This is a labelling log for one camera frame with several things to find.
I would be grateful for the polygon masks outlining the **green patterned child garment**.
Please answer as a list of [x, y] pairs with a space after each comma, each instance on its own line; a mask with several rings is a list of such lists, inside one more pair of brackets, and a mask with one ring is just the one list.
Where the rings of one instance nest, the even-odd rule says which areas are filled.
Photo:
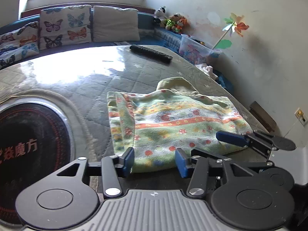
[[229, 98], [203, 95], [182, 77], [161, 80], [148, 94], [109, 92], [107, 101], [114, 153], [133, 148], [134, 173], [173, 168], [178, 148], [220, 155], [240, 151], [220, 143], [216, 133], [252, 132]]

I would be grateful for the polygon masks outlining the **round induction cooktop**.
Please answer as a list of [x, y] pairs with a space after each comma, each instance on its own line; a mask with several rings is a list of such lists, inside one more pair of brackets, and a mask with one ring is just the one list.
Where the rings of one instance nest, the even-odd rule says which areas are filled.
[[67, 117], [53, 103], [23, 98], [1, 106], [1, 224], [19, 226], [19, 193], [74, 156]]

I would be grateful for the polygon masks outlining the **clear plastic toy bin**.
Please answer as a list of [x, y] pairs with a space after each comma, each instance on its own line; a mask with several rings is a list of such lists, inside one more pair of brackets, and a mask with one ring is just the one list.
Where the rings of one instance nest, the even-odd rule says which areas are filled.
[[204, 43], [191, 35], [182, 34], [179, 55], [190, 63], [213, 65], [222, 54], [219, 49], [212, 49], [208, 43]]

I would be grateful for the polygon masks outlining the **colourful paper pinwheel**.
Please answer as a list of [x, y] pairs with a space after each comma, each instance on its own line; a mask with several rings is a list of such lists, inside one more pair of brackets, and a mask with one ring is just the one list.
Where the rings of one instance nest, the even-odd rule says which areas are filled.
[[232, 36], [234, 33], [243, 37], [243, 31], [249, 29], [249, 25], [244, 22], [244, 15], [238, 16], [235, 13], [231, 13], [229, 18], [224, 19], [226, 26], [222, 29], [223, 34], [216, 41], [211, 49], [217, 49], [217, 46], [224, 39], [224, 37], [229, 34]]

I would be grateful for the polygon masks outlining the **black remote control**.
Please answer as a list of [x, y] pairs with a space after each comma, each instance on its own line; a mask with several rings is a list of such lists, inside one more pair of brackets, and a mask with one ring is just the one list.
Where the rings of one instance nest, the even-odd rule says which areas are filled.
[[151, 59], [154, 60], [158, 60], [160, 62], [163, 62], [165, 64], [170, 64], [170, 62], [172, 61], [173, 57], [170, 55], [166, 55], [164, 53], [161, 53], [159, 51], [155, 51], [153, 49], [141, 46], [141, 45], [131, 45], [130, 46], [130, 50], [133, 53], [145, 56], [145, 57], [149, 57]]

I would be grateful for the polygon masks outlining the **orange plush toy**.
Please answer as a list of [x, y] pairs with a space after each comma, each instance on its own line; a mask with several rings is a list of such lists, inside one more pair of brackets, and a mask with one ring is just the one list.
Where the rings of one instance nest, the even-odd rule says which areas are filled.
[[177, 24], [174, 28], [174, 32], [181, 34], [183, 28], [188, 24], [187, 19], [185, 17], [182, 17], [180, 20], [177, 21]]

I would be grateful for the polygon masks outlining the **blue sofa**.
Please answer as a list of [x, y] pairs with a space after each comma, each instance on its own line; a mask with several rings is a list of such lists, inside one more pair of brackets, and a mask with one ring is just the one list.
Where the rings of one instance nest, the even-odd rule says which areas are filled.
[[[40, 15], [34, 15], [17, 20], [14, 23], [1, 27], [1, 35], [9, 33], [13, 30], [17, 30], [28, 23], [33, 23], [39, 20], [40, 20]], [[164, 46], [165, 48], [168, 48], [174, 51], [175, 53], [178, 53], [178, 49], [180, 47], [180, 42], [181, 42], [181, 35], [175, 34], [171, 31], [166, 31], [164, 28], [154, 27], [153, 16], [151, 16], [150, 14], [138, 13], [138, 30], [139, 30], [140, 41], [90, 42], [90, 43], [82, 43], [75, 45], [66, 45], [54, 49], [47, 49], [47, 50], [45, 49], [40, 51], [39, 54], [26, 57], [23, 60], [15, 59], [15, 62], [13, 62], [12, 59], [9, 61], [3, 61], [3, 62], [1, 61], [1, 69], [45, 55], [61, 53], [75, 49], [94, 48], [101, 46], [117, 46], [117, 45], [132, 45], [132, 44], [158, 45], [158, 46]]]

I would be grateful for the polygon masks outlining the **green vest plush toy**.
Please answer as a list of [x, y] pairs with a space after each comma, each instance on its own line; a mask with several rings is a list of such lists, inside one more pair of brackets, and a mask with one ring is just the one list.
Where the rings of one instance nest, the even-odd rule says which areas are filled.
[[165, 29], [172, 31], [174, 30], [177, 22], [182, 18], [181, 14], [176, 13], [174, 15], [171, 15], [167, 18], [166, 23], [165, 23]]

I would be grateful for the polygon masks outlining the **plain beige cushion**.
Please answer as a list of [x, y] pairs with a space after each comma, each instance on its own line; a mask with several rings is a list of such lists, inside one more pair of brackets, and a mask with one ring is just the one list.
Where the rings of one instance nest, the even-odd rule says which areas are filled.
[[139, 41], [138, 10], [112, 6], [93, 7], [93, 41]]

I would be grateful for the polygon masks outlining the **cow plush toy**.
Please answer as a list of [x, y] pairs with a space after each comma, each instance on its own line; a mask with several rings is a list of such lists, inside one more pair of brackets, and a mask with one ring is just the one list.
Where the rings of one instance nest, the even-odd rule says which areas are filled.
[[166, 7], [165, 6], [161, 6], [159, 9], [155, 10], [153, 23], [156, 26], [160, 26], [164, 28], [166, 19], [167, 17], [166, 17]]

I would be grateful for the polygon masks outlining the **upright butterfly cushion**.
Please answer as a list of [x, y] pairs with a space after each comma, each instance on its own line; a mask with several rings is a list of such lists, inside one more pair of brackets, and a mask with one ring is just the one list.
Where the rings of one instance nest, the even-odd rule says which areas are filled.
[[91, 5], [54, 7], [40, 13], [40, 49], [90, 43]]

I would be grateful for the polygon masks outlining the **low butterfly pillow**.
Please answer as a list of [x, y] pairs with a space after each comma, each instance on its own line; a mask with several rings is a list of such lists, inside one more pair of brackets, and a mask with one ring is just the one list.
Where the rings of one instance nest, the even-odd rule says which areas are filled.
[[39, 22], [1, 35], [1, 69], [7, 68], [23, 59], [39, 54]]

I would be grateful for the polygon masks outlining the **wall power socket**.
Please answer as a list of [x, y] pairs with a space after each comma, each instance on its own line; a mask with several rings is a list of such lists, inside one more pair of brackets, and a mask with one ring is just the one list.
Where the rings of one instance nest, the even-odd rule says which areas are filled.
[[305, 115], [305, 113], [300, 109], [298, 108], [295, 112], [295, 117], [298, 119], [298, 121], [303, 125], [305, 126], [307, 123], [308, 123], [308, 120], [307, 120], [307, 116]]

